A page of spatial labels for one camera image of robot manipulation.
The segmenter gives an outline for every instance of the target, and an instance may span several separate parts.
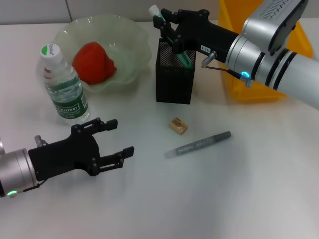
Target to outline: yellow crate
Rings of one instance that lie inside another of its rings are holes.
[[[241,33],[246,19],[257,9],[264,0],[219,0],[218,25],[231,31]],[[290,34],[288,48],[299,54],[312,58],[313,48],[299,22]],[[275,101],[286,95],[270,89],[258,82],[254,82],[252,88],[246,88],[245,84],[235,77],[223,72],[225,86],[230,95],[241,102],[256,103]]]

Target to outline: green glass bowl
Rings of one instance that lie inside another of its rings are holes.
[[[64,59],[72,64],[76,53],[92,41],[105,49],[117,70],[111,78],[98,84],[88,85],[82,81],[83,87],[91,92],[135,81],[152,57],[147,32],[128,18],[110,14],[71,22],[58,32],[53,43],[60,47]]]

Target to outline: bottle label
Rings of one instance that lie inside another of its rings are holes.
[[[88,103],[82,93],[74,100],[66,103],[53,101],[58,114],[65,119],[76,119],[82,116],[88,109]]]

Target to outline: blue led light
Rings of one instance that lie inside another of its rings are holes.
[[[247,71],[243,71],[241,74],[247,78],[250,78],[250,74]]]

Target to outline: white table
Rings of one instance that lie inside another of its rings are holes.
[[[302,19],[319,53],[318,19]],[[65,24],[0,26],[0,136],[7,152],[70,134],[36,66],[41,47]],[[151,70],[118,93],[86,93],[91,118],[117,119],[96,134],[101,155],[134,146],[124,168],[90,177],[72,171],[40,189],[0,199],[0,237],[23,239],[317,239],[319,112],[293,99],[240,105],[227,100],[220,72],[197,55],[191,105],[157,103],[160,32],[149,34]],[[168,123],[179,117],[179,136]],[[163,153],[230,130],[218,145],[173,160]]]

